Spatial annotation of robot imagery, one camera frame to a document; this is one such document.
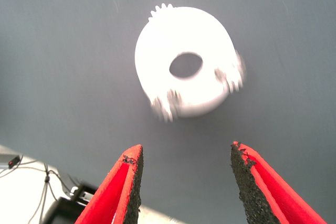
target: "white gear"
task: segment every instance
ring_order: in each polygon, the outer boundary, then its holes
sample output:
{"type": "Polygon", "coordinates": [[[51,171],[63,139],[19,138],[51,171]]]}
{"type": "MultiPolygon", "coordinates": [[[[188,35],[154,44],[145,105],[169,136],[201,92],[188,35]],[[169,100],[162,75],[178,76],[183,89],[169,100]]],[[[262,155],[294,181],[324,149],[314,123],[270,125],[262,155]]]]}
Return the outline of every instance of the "white gear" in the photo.
{"type": "Polygon", "coordinates": [[[197,8],[155,7],[135,48],[135,67],[152,109],[165,121],[204,114],[243,86],[244,64],[221,23],[197,8]],[[203,64],[189,78],[169,69],[181,54],[200,56],[203,64]]]}

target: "gear teeth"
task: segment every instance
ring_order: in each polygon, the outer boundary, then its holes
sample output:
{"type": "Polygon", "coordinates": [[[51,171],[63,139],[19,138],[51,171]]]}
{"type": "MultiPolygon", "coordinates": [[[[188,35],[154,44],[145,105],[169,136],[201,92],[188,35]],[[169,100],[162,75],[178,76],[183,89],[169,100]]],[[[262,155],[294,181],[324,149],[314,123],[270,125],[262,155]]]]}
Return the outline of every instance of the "gear teeth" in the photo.
{"type": "Polygon", "coordinates": [[[166,5],[166,4],[162,3],[161,8],[158,5],[156,5],[155,10],[151,11],[152,17],[149,17],[148,20],[151,20],[152,18],[158,16],[162,11],[165,11],[167,9],[172,9],[172,8],[173,8],[172,4],[166,5]]]}

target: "electronic device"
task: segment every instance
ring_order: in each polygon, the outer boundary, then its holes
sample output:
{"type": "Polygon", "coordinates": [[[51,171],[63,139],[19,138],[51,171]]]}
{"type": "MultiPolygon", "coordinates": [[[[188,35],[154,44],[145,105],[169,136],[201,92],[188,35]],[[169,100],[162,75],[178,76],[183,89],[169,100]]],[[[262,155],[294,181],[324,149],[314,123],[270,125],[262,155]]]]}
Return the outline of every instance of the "electronic device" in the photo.
{"type": "Polygon", "coordinates": [[[0,169],[12,169],[19,163],[20,156],[16,154],[0,154],[0,169]]]}

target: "gray table surface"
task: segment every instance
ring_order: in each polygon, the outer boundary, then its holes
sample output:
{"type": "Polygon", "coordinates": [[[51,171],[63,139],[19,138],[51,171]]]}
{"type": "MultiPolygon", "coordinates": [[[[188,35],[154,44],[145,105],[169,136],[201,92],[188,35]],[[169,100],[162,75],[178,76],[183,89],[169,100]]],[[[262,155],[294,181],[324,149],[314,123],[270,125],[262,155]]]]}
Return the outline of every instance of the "gray table surface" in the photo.
{"type": "Polygon", "coordinates": [[[336,223],[336,0],[0,0],[0,144],[99,184],[141,143],[143,203],[189,223],[246,223],[230,167],[242,141],[336,223]],[[155,5],[214,15],[244,89],[162,123],[134,66],[155,5]]]}

